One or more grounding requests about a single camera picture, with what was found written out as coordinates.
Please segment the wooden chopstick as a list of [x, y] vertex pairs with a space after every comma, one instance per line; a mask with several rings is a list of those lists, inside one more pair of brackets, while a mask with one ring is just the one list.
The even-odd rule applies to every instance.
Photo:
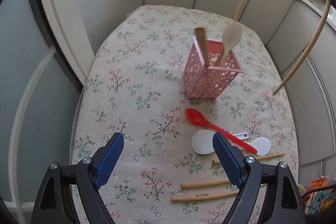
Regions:
[[189, 188], [202, 188], [220, 184], [228, 184], [230, 181], [228, 179], [221, 179], [216, 181], [207, 181], [207, 182], [193, 182], [193, 183], [184, 183], [181, 184], [182, 189], [189, 189]]
[[230, 196], [236, 196], [239, 193], [238, 190], [232, 192], [225, 192], [219, 194], [211, 194], [204, 196], [194, 196], [194, 197], [172, 197], [173, 202], [192, 202], [192, 201], [205, 201], [205, 200], [214, 200], [219, 198], [226, 198]]
[[[277, 154], [266, 155], [266, 156], [256, 156], [255, 159], [264, 160], [264, 159], [271, 159], [271, 158], [274, 158], [274, 157], [282, 157], [284, 155], [285, 155], [285, 153], [277, 153]], [[213, 165], [220, 164], [220, 163], [221, 162], [219, 161], [219, 159], [213, 160]]]
[[325, 8], [322, 12], [321, 19], [318, 23], [318, 26], [317, 26], [310, 42], [307, 44], [307, 46], [303, 50], [301, 56], [299, 57], [299, 59], [297, 60], [295, 65], [292, 67], [291, 71], [285, 76], [285, 78], [282, 80], [282, 82], [279, 84], [279, 86], [276, 87], [276, 89], [272, 92], [273, 96], [275, 96], [289, 82], [289, 80], [293, 77], [293, 75], [296, 73], [296, 71], [298, 71], [299, 67], [303, 64], [303, 62], [305, 61], [305, 59], [307, 58], [307, 56], [309, 55], [309, 53], [311, 52], [311, 50], [315, 46], [320, 34], [322, 33], [324, 25], [327, 21], [327, 16], [328, 16], [329, 11], [330, 11], [331, 3], [332, 3], [332, 0], [326, 0], [326, 5], [325, 5]]
[[240, 15], [242, 13], [242, 10], [244, 9], [244, 5], [245, 5], [244, 1], [239, 2], [239, 5], [238, 5], [237, 10], [235, 12], [234, 22], [237, 22], [240, 19]]

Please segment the white rice paddle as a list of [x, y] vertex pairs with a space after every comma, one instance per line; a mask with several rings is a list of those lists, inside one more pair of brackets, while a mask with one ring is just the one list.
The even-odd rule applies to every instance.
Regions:
[[198, 155], [209, 155], [214, 151], [213, 135], [214, 131], [199, 130], [191, 138], [191, 147]]

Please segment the red plastic spoon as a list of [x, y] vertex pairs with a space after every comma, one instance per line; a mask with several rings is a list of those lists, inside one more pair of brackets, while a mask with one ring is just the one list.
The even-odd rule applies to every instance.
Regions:
[[247, 151], [257, 154], [257, 149], [252, 147], [251, 145], [244, 143], [242, 140], [238, 139], [236, 136], [232, 135], [231, 133], [225, 131], [224, 129], [216, 126], [215, 124], [208, 121], [202, 113], [198, 110], [187, 108], [185, 110], [185, 114], [189, 122], [195, 126], [206, 126], [210, 127], [216, 132], [221, 132], [227, 139], [233, 141], [234, 143], [238, 144], [239, 146], [245, 148]]

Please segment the snack packages in basket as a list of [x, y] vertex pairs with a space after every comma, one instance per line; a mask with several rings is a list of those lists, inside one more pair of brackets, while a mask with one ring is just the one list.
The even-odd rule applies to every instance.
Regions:
[[335, 179], [322, 176], [310, 182], [310, 187], [297, 184], [306, 215], [322, 217], [335, 206]]

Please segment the pink perforated utensil holder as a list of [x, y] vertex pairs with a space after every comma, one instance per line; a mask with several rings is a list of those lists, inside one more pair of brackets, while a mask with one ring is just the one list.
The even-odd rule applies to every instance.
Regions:
[[230, 50], [224, 67], [206, 67], [196, 37], [184, 70], [183, 82], [187, 98], [215, 99], [243, 72], [235, 53]]

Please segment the floral tablecloth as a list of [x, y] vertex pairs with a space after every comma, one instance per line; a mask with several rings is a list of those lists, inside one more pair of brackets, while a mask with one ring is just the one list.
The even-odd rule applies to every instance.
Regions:
[[226, 178], [214, 154], [199, 156], [190, 140], [197, 128], [189, 107], [232, 134], [266, 137], [277, 157], [298, 176], [295, 126], [286, 92], [272, 96], [280, 76], [264, 47], [244, 27], [234, 53], [242, 73], [215, 100], [191, 101], [183, 71], [196, 27], [220, 40], [230, 19], [173, 6], [141, 6], [102, 44], [85, 85], [73, 162], [93, 155], [115, 132], [125, 138], [108, 184], [100, 189], [116, 223], [221, 223], [233, 197], [173, 202], [172, 197], [233, 192], [232, 185], [182, 189], [188, 182]]

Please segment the white lower cabinets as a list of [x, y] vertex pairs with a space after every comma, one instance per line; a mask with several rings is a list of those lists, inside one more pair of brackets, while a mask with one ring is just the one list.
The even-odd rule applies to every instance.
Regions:
[[[144, 0], [234, 18], [254, 30], [280, 75], [286, 75], [313, 36], [321, 11], [307, 0]], [[299, 152], [299, 180], [335, 178], [335, 24], [327, 22], [300, 69], [286, 85]]]

